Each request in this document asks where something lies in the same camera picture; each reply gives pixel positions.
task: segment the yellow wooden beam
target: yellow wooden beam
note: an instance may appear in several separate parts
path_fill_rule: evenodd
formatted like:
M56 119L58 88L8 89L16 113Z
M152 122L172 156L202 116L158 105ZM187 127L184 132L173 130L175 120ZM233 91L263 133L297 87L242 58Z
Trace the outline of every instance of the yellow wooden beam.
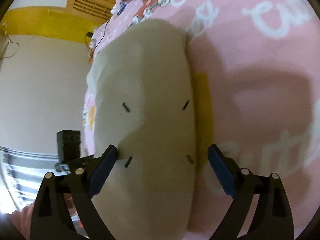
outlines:
M65 8L44 6L9 10L0 22L0 30L7 35L39 35L80 43L84 43L87 32L99 26L100 23L67 13Z

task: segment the pink sleeve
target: pink sleeve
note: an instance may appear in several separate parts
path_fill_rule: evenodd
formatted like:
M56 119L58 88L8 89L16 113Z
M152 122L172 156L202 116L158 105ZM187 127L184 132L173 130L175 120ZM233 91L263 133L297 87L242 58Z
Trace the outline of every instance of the pink sleeve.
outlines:
M8 215L10 222L14 224L14 226L25 237L26 240L30 239L30 225L33 205L34 204L32 203L31 205L24 207L21 212L15 211Z

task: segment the beige cushion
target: beige cushion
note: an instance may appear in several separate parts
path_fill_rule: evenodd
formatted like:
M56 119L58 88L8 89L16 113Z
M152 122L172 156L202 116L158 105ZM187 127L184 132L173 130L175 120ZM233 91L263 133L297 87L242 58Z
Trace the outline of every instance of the beige cushion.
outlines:
M181 240L187 230L196 151L185 50L184 33L148 20L101 51L88 74L97 107L96 157L110 144L119 151L93 198L117 240Z

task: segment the beige wall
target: beige wall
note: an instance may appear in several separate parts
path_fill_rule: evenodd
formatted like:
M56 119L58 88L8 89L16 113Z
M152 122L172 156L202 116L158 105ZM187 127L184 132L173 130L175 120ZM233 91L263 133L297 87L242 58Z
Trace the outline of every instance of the beige wall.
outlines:
M55 153L56 133L81 130L88 50L84 44L17 35L0 70L0 146ZM10 44L6 55L14 52Z

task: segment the beige pillow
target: beige pillow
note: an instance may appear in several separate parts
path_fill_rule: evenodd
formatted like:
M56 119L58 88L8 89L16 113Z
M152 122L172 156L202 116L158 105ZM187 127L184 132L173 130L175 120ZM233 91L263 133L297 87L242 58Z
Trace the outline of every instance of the beige pillow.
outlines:
M101 51L88 74L96 157L110 144L119 151L93 198L117 240L181 240L187 230L196 150L185 51L183 32L147 20Z

